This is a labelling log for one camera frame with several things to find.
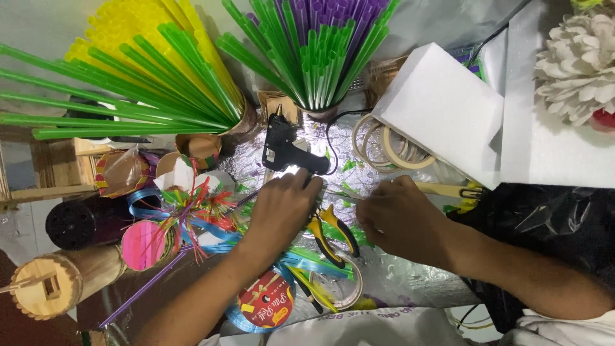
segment cut straw pieces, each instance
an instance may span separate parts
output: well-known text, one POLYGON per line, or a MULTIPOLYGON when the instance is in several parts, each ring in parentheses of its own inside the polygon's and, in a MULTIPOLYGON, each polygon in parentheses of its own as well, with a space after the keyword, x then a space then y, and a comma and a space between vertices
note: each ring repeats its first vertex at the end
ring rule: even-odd
POLYGON ((247 15, 231 0, 222 3, 267 62, 229 33, 217 46, 299 107, 325 111, 344 98, 384 41, 400 0, 250 0, 254 13, 247 15))
POLYGON ((0 123, 45 127, 35 138, 157 134, 222 134, 236 126, 245 98, 188 0, 112 0, 104 3, 87 39, 77 38, 66 61, 47 61, 0 44, 0 55, 77 79, 125 98, 111 97, 0 69, 0 77, 111 105, 111 109, 10 92, 0 98, 138 121, 3 115, 0 123))

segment red label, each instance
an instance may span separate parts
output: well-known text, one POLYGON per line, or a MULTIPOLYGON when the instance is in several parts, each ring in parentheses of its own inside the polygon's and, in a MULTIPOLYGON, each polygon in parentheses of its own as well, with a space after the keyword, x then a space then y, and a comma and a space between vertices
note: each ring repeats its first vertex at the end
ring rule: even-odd
POLYGON ((239 308, 249 322, 273 328, 286 322, 293 310, 290 286, 282 275, 266 272, 239 293, 239 308))

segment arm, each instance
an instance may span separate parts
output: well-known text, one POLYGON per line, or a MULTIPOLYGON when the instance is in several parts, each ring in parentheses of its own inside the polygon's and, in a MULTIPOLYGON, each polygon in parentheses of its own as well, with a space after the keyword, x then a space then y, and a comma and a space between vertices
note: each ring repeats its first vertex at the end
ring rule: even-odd
POLYGON ((386 252, 494 284, 544 316, 587 320, 615 308, 591 276, 448 220, 408 176, 382 183, 357 206, 357 218, 386 252))
POLYGON ((154 316, 135 345, 191 346, 206 338, 239 291, 275 262, 306 223, 323 184, 314 178, 303 189, 308 176, 301 169, 265 185, 245 236, 218 266, 154 316))

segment white cloth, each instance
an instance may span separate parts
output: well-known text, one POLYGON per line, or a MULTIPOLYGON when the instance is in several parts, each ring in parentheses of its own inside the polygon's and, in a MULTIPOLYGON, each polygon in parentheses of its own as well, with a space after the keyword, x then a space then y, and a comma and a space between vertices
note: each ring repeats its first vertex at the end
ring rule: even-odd
MULTIPOLYGON (((615 311, 587 321, 553 320, 524 310, 517 329, 499 346, 612 346, 615 345, 615 311)), ((199 346, 234 344, 219 336, 199 346)), ((300 322, 274 331, 266 346, 410 345, 471 346, 438 308, 384 308, 344 312, 300 322)))

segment black cylinder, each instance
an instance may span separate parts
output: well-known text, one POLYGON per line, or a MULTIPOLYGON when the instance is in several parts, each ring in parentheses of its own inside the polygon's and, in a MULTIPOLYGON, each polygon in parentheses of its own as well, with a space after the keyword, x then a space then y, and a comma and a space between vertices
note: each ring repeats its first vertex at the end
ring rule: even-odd
POLYGON ((60 249, 80 250, 120 240, 133 223, 125 197, 95 195, 55 206, 47 215, 45 230, 60 249))

